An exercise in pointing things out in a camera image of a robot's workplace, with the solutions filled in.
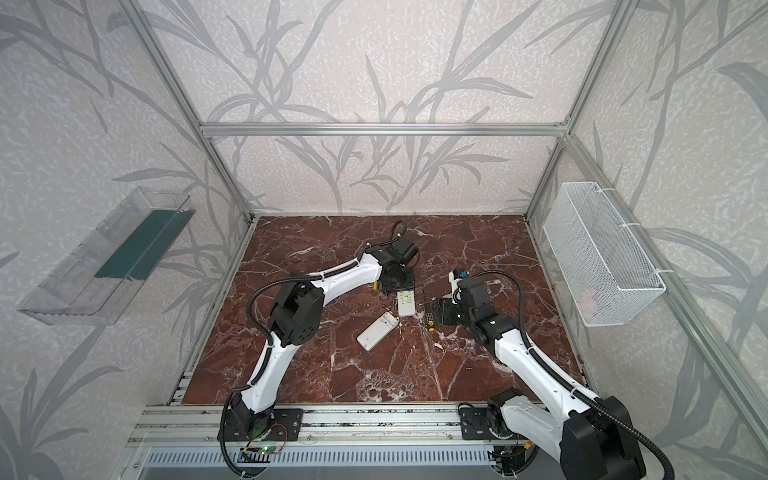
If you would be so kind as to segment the white remote control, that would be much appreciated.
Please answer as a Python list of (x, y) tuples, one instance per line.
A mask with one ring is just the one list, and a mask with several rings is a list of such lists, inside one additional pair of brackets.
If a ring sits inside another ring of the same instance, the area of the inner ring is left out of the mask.
[(397, 310), (398, 316), (401, 318), (416, 315), (417, 307), (413, 290), (399, 291), (397, 293)]
[(357, 341), (370, 352), (398, 325), (399, 318), (391, 312), (385, 312), (357, 337)]

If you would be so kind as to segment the black yellow screwdriver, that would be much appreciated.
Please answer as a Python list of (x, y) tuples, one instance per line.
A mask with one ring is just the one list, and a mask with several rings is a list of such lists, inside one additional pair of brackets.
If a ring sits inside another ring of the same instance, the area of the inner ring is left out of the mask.
[(429, 332), (435, 331), (436, 314), (435, 314), (435, 306), (433, 303), (425, 305), (425, 313), (424, 313), (423, 321), (427, 331)]

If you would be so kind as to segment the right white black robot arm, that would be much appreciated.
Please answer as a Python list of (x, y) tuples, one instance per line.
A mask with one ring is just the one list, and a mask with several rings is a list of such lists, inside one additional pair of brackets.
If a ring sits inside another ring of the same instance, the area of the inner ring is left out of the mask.
[(646, 435), (635, 429), (627, 408), (615, 397), (602, 398), (560, 368), (531, 339), (525, 321), (526, 296), (518, 292), (518, 313), (494, 306), (484, 273), (455, 269), (449, 274), (448, 318), (463, 326), (496, 360), (510, 368), (540, 400), (503, 394), (490, 402), (503, 437), (520, 434), (557, 460), (568, 479), (643, 479), (648, 450), (662, 476), (674, 466)]

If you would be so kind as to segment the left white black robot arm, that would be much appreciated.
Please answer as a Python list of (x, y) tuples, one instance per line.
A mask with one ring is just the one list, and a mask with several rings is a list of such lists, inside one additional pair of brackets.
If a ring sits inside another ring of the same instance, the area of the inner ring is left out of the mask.
[(279, 386), (299, 348), (318, 332), (324, 307), (361, 286), (386, 295), (415, 286), (410, 263), (420, 254), (404, 236), (367, 244), (351, 260), (314, 273), (295, 273), (259, 288), (246, 315), (266, 342), (248, 381), (230, 390), (217, 440), (248, 441), (264, 436), (274, 423)]

